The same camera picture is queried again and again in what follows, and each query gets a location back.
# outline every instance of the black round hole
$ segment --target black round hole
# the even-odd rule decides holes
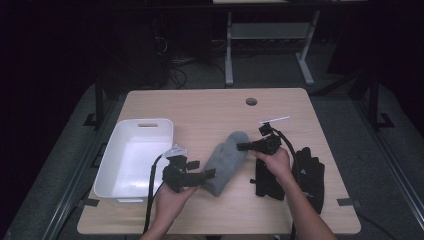
[[[254,98],[248,98],[246,99],[246,104],[249,106],[255,106],[256,104],[258,104],[258,100]]]

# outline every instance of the gray cloth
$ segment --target gray cloth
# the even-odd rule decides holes
[[[216,176],[206,181],[202,186],[204,189],[215,197],[221,194],[225,185],[240,168],[247,155],[247,151],[237,150],[237,144],[248,142],[247,134],[237,131],[231,133],[225,143],[218,144],[204,168],[205,170],[215,168]]]

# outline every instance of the white plastic bin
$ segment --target white plastic bin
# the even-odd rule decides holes
[[[151,167],[172,147],[174,126],[169,119],[129,119],[119,122],[106,146],[96,180],[97,196],[118,202],[147,200]],[[158,162],[154,192],[162,183],[167,159]]]

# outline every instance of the background desk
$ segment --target background desk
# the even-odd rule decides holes
[[[256,106],[248,106],[255,98]],[[187,148],[188,160],[200,160],[203,168],[212,151],[236,130],[250,140],[261,138],[259,121],[290,115],[273,122],[294,149],[310,147],[325,164],[325,200],[322,217],[335,233],[353,234],[360,223],[352,206],[340,207],[337,199],[348,198],[314,109],[303,89],[225,89],[134,91],[127,96],[118,121],[134,118],[168,118],[174,123],[174,143]],[[290,233],[292,219],[287,202],[257,197],[255,159],[245,163],[218,198],[199,189],[169,230],[170,234],[278,234]],[[145,205],[116,204],[99,199],[97,207],[85,206],[78,224],[83,234],[140,234]]]

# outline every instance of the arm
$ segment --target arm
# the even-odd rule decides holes
[[[262,159],[283,187],[299,239],[336,239],[333,232],[315,212],[290,171],[287,150],[280,148],[273,156],[261,152],[253,155]]]
[[[197,188],[188,188],[180,193],[174,192],[164,183],[156,194],[156,216],[149,230],[140,240],[159,240],[169,230],[174,220],[184,208],[187,200]]]

